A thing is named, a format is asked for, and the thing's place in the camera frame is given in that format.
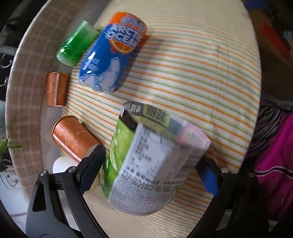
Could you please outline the beige plaid sofa edge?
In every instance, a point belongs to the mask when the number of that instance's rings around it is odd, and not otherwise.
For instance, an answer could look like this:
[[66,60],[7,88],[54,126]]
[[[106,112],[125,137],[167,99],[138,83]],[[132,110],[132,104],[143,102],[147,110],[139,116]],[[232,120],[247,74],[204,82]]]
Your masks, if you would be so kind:
[[10,71],[5,100],[8,140],[21,148],[10,149],[20,185],[31,197],[43,170],[41,111],[47,73],[57,47],[86,1],[47,1],[25,32]]

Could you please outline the striped cream cloth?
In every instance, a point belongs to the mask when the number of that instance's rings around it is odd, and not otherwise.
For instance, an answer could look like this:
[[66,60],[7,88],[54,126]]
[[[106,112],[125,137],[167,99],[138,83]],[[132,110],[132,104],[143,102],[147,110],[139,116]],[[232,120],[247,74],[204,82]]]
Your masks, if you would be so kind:
[[143,20],[148,40],[130,56],[111,94],[79,84],[75,66],[62,114],[76,116],[109,147],[123,103],[153,105],[194,123],[212,142],[206,156],[238,172],[261,92],[259,50],[243,2],[110,1],[94,15],[95,27],[117,12]]

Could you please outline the grey striped garment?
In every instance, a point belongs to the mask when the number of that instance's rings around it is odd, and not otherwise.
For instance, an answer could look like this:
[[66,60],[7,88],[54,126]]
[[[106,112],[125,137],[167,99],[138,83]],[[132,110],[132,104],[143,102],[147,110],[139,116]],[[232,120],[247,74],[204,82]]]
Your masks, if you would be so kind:
[[262,92],[254,134],[248,155],[259,154],[281,128],[287,114],[292,113],[292,100],[284,101]]

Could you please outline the large copper paper cup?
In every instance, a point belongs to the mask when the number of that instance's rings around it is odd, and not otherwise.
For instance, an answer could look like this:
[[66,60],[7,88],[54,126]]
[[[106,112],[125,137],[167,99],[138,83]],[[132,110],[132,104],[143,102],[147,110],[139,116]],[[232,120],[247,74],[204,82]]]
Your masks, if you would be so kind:
[[52,136],[54,142],[78,163],[99,145],[98,140],[72,115],[63,116],[54,124]]

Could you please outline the small copper paper cup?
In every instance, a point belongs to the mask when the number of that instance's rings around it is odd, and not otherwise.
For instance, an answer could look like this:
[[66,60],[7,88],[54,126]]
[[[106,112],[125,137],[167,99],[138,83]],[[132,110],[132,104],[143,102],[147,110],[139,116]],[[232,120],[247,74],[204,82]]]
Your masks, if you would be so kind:
[[63,72],[51,72],[47,76],[47,106],[64,107],[70,76]]

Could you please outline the green printed paper cup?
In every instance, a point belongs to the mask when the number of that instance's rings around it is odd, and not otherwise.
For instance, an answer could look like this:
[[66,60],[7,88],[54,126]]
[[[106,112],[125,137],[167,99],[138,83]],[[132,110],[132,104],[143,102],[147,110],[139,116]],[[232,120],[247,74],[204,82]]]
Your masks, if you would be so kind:
[[194,124],[161,108],[127,101],[103,164],[102,191],[124,213],[157,212],[175,196],[210,145]]

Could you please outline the green plant leaves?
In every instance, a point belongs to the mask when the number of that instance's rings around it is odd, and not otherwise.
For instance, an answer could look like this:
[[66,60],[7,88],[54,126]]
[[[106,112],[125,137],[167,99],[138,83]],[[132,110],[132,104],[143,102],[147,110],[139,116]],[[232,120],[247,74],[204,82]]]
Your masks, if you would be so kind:
[[0,158],[2,161],[9,161],[12,162],[9,149],[18,149],[21,148],[23,145],[21,144],[11,144],[8,142],[9,138],[6,138],[4,136],[1,137],[1,152],[0,152]]

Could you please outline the magenta jacket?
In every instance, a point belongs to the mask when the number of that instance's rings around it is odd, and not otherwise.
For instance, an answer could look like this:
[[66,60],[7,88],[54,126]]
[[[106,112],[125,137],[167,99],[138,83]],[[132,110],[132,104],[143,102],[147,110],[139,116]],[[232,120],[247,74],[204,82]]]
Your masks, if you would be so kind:
[[268,201],[269,213],[282,217],[292,203],[292,113],[257,157],[254,172]]

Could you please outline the blue Arctic Ocean cup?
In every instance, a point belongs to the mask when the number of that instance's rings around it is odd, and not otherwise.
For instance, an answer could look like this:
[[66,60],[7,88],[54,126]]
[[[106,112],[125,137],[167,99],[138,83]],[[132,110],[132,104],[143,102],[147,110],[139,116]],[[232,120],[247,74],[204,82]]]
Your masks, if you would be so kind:
[[99,93],[114,91],[130,54],[146,32],[146,24],[137,16],[115,13],[82,62],[78,82]]

